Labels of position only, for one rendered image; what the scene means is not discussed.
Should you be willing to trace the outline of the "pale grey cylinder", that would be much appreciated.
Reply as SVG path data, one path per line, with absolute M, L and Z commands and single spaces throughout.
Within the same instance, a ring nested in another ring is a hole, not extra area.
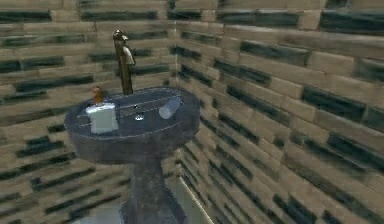
M 181 105 L 179 97 L 171 98 L 166 104 L 159 108 L 159 115 L 163 119 L 171 118 Z

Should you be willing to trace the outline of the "dark grey pedestal sink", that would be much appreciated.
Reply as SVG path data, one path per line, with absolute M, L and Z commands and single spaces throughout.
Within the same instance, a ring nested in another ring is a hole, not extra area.
M 180 107 L 171 118 L 161 118 L 159 108 L 174 97 L 181 99 Z M 104 102 L 116 106 L 117 130 L 91 132 L 86 113 L 91 100 L 69 109 L 64 126 L 78 158 L 132 166 L 131 196 L 120 209 L 121 223 L 187 224 L 187 215 L 165 185 L 161 161 L 198 132 L 199 99 L 183 89 L 153 87 L 110 95 Z

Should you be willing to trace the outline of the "bronze sink faucet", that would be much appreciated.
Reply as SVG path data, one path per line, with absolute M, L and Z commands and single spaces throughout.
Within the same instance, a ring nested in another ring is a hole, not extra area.
M 128 46 L 128 40 L 128 36 L 121 30 L 114 31 L 113 41 L 118 58 L 122 91 L 125 95 L 133 93 L 130 69 L 136 64 L 133 54 Z

